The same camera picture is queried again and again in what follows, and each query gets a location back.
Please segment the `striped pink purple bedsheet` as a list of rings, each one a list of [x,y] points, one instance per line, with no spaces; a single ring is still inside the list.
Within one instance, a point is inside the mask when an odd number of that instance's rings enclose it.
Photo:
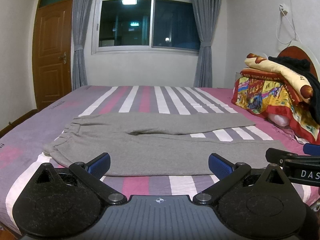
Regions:
[[[218,181],[208,157],[264,167],[269,147],[301,154],[278,127],[231,103],[230,89],[81,87],[1,138],[1,224],[42,163],[68,166],[107,152],[103,177],[126,195],[190,196]]]

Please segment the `grey curtain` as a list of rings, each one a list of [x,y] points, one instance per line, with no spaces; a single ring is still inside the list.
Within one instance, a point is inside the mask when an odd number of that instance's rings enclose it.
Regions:
[[[73,0],[72,5],[72,37],[73,66],[72,89],[87,85],[84,47],[93,0]]]
[[[211,46],[221,8],[221,0],[192,0],[192,4],[200,41],[194,87],[212,87]]]

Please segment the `left grey curtain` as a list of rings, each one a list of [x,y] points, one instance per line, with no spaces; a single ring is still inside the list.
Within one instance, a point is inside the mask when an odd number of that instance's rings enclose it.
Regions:
[[[72,89],[87,85],[84,47],[93,0],[73,0],[72,5],[72,37],[73,66]]]

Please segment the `colourful folded quilt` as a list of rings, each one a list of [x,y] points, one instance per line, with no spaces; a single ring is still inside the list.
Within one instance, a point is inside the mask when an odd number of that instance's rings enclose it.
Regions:
[[[268,113],[290,119],[286,128],[312,144],[319,144],[319,124],[295,89],[280,74],[245,68],[236,80],[232,103],[266,119]]]

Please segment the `right grey curtain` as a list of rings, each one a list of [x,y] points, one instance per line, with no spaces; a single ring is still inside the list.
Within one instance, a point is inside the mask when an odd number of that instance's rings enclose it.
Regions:
[[[192,0],[192,4],[200,41],[194,87],[212,87],[211,46],[221,8],[221,0]]]

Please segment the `grey sweatpants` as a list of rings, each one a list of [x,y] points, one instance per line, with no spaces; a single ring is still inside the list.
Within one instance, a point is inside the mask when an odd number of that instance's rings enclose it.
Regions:
[[[280,141],[204,137],[207,132],[251,125],[240,113],[87,115],[73,119],[43,152],[65,167],[107,152],[111,157],[107,175],[116,177],[208,175],[212,153],[263,168],[267,149],[284,148]]]

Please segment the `aluminium frame window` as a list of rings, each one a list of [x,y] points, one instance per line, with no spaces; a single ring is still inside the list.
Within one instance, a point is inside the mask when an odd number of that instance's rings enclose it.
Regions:
[[[200,48],[192,0],[95,0],[92,53]]]

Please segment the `brown wooden door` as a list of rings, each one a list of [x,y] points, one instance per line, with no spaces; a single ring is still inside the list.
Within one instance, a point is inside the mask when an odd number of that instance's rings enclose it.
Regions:
[[[63,0],[41,7],[36,12],[32,70],[36,107],[39,111],[72,90],[72,2]]]

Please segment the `white pillow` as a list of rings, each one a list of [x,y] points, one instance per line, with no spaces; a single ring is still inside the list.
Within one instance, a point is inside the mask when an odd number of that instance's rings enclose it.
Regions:
[[[279,127],[287,127],[290,124],[290,119],[283,115],[268,113],[267,118]]]

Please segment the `cream brown folded blanket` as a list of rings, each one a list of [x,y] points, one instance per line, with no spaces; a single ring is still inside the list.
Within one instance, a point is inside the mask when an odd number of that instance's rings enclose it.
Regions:
[[[250,68],[280,74],[295,89],[303,101],[310,103],[310,99],[313,96],[313,88],[305,76],[298,74],[284,65],[255,54],[248,54],[245,59],[245,64]]]

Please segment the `red white headboard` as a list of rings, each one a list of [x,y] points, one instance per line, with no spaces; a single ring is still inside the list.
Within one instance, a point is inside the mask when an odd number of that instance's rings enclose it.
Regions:
[[[291,41],[278,56],[287,56],[298,60],[306,59],[310,62],[310,72],[319,80],[319,61],[314,53],[298,41]]]

